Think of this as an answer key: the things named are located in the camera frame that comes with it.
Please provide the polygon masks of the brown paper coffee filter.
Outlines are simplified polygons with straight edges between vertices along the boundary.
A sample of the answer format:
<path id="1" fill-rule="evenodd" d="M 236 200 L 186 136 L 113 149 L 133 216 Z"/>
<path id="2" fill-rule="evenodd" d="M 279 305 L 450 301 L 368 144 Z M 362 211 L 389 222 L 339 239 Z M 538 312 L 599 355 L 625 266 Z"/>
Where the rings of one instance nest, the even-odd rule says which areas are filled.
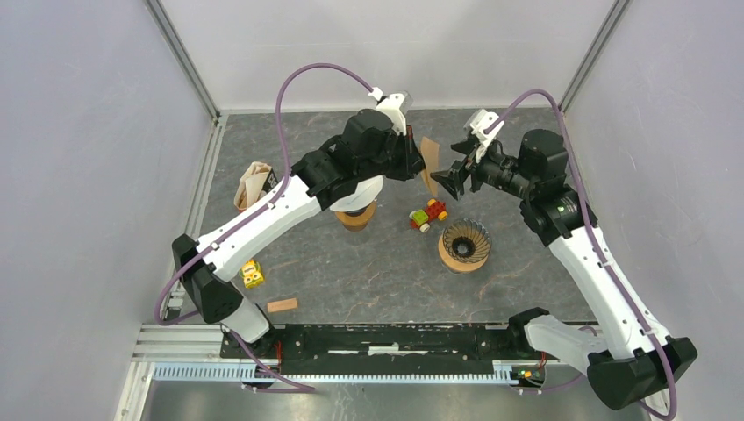
<path id="1" fill-rule="evenodd" d="M 437 198 L 438 184 L 432 178 L 432 172 L 439 169 L 440 145 L 424 136 L 421 140 L 420 152 L 425 163 L 425 168 L 422 171 L 422 179 L 431 197 Z"/>

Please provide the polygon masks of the grey ribbed coffee dripper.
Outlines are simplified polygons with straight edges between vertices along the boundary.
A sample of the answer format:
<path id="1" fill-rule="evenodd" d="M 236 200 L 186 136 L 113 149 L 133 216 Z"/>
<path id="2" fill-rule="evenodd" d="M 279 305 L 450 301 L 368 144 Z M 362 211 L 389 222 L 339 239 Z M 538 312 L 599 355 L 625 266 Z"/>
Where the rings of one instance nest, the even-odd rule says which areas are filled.
<path id="1" fill-rule="evenodd" d="M 448 226 L 441 235 L 447 257 L 463 264 L 484 262 L 490 255 L 492 241 L 485 226 L 463 218 Z"/>

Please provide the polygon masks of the wooden ring dripper stand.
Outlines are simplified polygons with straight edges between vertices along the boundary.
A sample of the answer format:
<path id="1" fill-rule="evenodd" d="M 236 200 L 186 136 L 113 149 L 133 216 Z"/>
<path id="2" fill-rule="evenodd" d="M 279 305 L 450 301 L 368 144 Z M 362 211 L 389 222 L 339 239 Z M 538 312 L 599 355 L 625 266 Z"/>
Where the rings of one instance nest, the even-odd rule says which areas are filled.
<path id="1" fill-rule="evenodd" d="M 362 231 L 373 218 L 376 212 L 376 201 L 361 210 L 350 212 L 335 211 L 336 218 L 350 232 Z"/>

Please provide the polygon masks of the orange black coffee filter box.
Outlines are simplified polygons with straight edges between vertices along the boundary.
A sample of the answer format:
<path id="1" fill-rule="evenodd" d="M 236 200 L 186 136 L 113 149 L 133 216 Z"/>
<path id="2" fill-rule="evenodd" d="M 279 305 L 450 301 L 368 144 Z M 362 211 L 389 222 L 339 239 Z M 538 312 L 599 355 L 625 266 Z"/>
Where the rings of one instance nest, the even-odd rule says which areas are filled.
<path id="1" fill-rule="evenodd" d="M 233 204 L 238 212 L 245 211 L 267 195 L 278 179 L 274 169 L 267 163 L 254 161 L 239 179 L 239 186 Z"/>

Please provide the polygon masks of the white paper coffee filter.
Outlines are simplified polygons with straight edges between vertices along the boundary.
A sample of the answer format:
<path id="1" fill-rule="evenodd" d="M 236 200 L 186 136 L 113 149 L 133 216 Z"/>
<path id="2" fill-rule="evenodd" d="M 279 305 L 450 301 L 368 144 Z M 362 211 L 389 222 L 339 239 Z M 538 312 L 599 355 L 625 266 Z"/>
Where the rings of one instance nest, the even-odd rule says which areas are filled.
<path id="1" fill-rule="evenodd" d="M 336 211 L 356 212 L 367 208 L 382 191 L 383 183 L 381 175 L 360 182 L 352 195 L 343 197 L 336 203 Z"/>

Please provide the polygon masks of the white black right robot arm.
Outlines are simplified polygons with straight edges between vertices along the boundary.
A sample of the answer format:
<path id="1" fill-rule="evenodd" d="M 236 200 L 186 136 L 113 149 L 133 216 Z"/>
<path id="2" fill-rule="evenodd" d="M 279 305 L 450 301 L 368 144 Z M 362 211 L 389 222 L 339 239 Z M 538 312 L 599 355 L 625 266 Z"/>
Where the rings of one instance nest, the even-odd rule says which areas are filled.
<path id="1" fill-rule="evenodd" d="M 519 358 L 543 352 L 569 364 L 613 410 L 674 391 L 698 351 L 690 339 L 670 335 L 612 261 L 596 216 L 566 181 L 563 138 L 531 130 L 515 156 L 472 134 L 452 148 L 461 159 L 432 178 L 454 198 L 484 185 L 517 197 L 525 224 L 571 275 L 602 332 L 595 337 L 537 307 L 510 318 L 509 351 Z"/>

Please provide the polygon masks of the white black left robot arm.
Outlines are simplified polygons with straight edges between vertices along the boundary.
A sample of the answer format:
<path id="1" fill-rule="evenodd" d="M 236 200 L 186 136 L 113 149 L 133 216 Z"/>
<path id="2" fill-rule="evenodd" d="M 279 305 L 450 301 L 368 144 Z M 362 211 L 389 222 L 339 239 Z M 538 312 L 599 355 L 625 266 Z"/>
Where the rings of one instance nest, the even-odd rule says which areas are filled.
<path id="1" fill-rule="evenodd" d="M 382 106 L 359 111 L 342 134 L 304 155 L 288 179 L 243 213 L 200 239 L 176 238 L 175 278 L 205 323 L 226 326 L 254 357 L 265 357 L 275 348 L 271 323 L 230 280 L 290 228 L 326 210 L 360 215 L 384 180 L 408 181 L 423 169 L 404 112 Z"/>

